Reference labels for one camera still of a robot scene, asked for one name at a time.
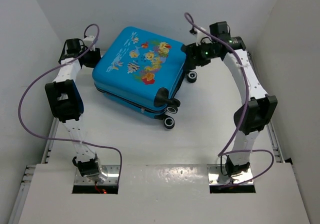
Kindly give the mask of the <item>blue suitcase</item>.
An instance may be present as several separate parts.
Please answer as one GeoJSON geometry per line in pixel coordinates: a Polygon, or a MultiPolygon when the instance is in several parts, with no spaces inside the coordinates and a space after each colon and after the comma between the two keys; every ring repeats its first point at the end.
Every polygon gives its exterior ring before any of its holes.
{"type": "Polygon", "coordinates": [[[96,89],[105,97],[175,126],[171,114],[183,80],[194,83],[197,73],[184,66],[182,43],[137,27],[124,28],[93,69],[96,89]]]}

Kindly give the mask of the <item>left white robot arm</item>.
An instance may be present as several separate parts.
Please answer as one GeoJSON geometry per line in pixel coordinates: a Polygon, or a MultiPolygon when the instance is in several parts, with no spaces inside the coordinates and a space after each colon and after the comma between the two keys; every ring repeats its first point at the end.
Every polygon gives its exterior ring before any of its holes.
{"type": "Polygon", "coordinates": [[[80,48],[68,49],[67,53],[61,56],[62,68],[56,78],[45,85],[45,92],[53,116],[66,128],[75,148],[73,165],[82,177],[97,181],[102,168],[96,151],[84,143],[84,104],[75,84],[77,74],[82,68],[77,57],[84,51],[85,46],[81,45],[80,48]]]}

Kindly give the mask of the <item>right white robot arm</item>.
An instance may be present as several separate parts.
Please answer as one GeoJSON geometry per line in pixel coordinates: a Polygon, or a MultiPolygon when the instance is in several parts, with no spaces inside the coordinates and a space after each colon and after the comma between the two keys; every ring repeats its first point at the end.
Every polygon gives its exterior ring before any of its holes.
{"type": "Polygon", "coordinates": [[[250,155],[260,132],[270,122],[278,100],[268,95],[262,87],[249,62],[244,44],[229,44],[225,47],[217,42],[184,45],[186,66],[195,69],[204,66],[214,58],[220,58],[229,69],[241,97],[241,107],[233,116],[236,133],[228,142],[233,145],[226,156],[225,171],[229,177],[247,171],[250,155]]]}

